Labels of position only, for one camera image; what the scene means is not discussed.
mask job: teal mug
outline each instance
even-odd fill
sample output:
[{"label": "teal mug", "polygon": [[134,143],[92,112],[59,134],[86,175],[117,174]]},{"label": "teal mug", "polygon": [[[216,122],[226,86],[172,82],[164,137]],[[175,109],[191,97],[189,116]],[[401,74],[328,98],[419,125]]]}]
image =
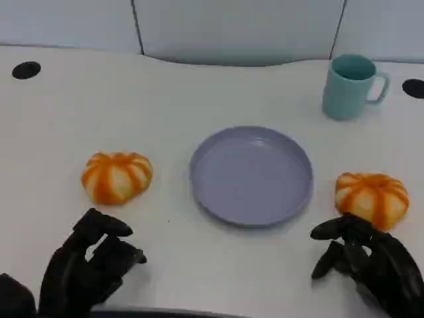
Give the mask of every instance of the teal mug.
[{"label": "teal mug", "polygon": [[[367,99],[376,77],[384,79],[377,99]],[[377,72],[376,65],[361,55],[345,54],[331,61],[323,96],[323,111],[336,120],[345,121],[360,116],[368,104],[378,105],[390,85],[389,75]]]}]

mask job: black hole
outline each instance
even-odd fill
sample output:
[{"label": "black hole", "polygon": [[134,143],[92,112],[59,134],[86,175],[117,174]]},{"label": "black hole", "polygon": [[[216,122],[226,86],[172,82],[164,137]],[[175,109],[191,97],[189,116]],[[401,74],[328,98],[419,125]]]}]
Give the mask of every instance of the black hole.
[{"label": "black hole", "polygon": [[424,81],[420,79],[407,79],[404,81],[402,88],[409,96],[424,99]]},{"label": "black hole", "polygon": [[27,80],[40,73],[41,65],[37,62],[24,62],[13,68],[12,76],[18,80]]}]

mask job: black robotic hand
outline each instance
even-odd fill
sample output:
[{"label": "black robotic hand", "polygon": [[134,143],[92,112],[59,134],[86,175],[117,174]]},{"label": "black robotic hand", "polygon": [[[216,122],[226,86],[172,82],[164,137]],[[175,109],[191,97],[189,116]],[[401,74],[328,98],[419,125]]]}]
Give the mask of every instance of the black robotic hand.
[{"label": "black robotic hand", "polygon": [[[334,268],[353,278],[360,290],[368,290],[391,317],[424,317],[423,278],[398,239],[351,214],[316,226],[311,238],[333,240],[315,266],[313,280]],[[335,241],[338,238],[344,245]]]},{"label": "black robotic hand", "polygon": [[[31,292],[10,276],[0,275],[0,317],[87,317],[94,305],[122,285],[122,277],[135,264],[147,261],[142,250],[118,238],[132,233],[122,221],[90,209],[52,256],[41,285],[38,313]],[[87,260],[87,249],[105,235]]]}]

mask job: white table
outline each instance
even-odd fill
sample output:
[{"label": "white table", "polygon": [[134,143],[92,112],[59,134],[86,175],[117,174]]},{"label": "white table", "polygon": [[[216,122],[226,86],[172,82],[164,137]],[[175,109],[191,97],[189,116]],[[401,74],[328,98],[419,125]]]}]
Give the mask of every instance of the white table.
[{"label": "white table", "polygon": [[[377,317],[348,278],[310,274],[327,248],[309,238],[335,217],[342,172],[383,172],[409,190],[393,231],[424,269],[424,101],[401,89],[424,66],[379,64],[392,76],[380,108],[340,123],[321,112],[328,61],[268,68],[186,66],[82,50],[0,48],[0,271],[38,295],[50,256],[92,206],[81,184],[97,150],[147,155],[151,188],[124,207],[101,208],[134,229],[148,264],[132,270],[110,306],[167,307],[257,318]],[[11,77],[27,60],[42,71]],[[190,193],[189,159],[210,134],[260,125],[293,137],[315,172],[309,208],[262,231],[224,225]]]}]

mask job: orange and white striped squash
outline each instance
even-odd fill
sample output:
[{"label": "orange and white striped squash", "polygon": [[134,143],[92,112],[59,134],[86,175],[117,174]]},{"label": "orange and white striped squash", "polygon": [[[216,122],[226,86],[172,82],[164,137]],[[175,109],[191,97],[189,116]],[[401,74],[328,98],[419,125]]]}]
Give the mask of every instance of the orange and white striped squash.
[{"label": "orange and white striped squash", "polygon": [[344,173],[336,182],[336,208],[371,222],[376,229],[391,229],[409,206],[403,184],[385,174]]},{"label": "orange and white striped squash", "polygon": [[135,152],[98,152],[87,162],[81,182],[93,202],[124,204],[148,188],[152,173],[148,158]]}]

